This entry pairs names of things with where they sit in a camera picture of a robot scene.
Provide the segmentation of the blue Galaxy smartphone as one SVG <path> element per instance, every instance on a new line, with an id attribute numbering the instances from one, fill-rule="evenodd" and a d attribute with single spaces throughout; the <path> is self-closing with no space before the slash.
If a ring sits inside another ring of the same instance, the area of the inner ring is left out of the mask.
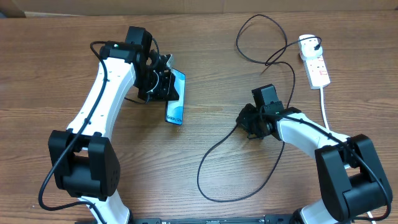
<path id="1" fill-rule="evenodd" d="M 166 104 L 165 121 L 168 123 L 182 125 L 183 123 L 183 106 L 185 99 L 185 74 L 171 69 L 173 88 L 178 95 L 177 100 L 170 100 Z"/>

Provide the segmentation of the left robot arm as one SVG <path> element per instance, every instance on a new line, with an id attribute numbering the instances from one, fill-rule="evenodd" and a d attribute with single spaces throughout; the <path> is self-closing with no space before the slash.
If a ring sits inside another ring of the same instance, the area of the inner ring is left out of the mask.
<path id="1" fill-rule="evenodd" d="M 185 75 L 143 27 L 131 26 L 124 41 L 102 41 L 100 47 L 95 50 L 96 80 L 81 110 L 66 130 L 49 137 L 47 178 L 76 205 L 87 206 L 95 223 L 132 223 L 133 214 L 117 190 L 121 166 L 111 144 L 116 118 L 126 94 L 136 87 L 140 104 L 163 101 L 166 122 L 181 125 Z"/>

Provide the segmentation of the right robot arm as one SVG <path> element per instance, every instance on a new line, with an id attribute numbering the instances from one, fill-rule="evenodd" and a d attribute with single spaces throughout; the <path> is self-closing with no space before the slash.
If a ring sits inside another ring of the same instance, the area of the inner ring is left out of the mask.
<path id="1" fill-rule="evenodd" d="M 373 142 L 365 135 L 338 134 L 308 119 L 294 107 L 284 108 L 272 84 L 252 90 L 236 119 L 248 139 L 274 136 L 291 144 L 317 164 L 321 199 L 298 209 L 291 223 L 350 223 L 365 213 L 386 207 L 391 212 L 392 189 Z"/>

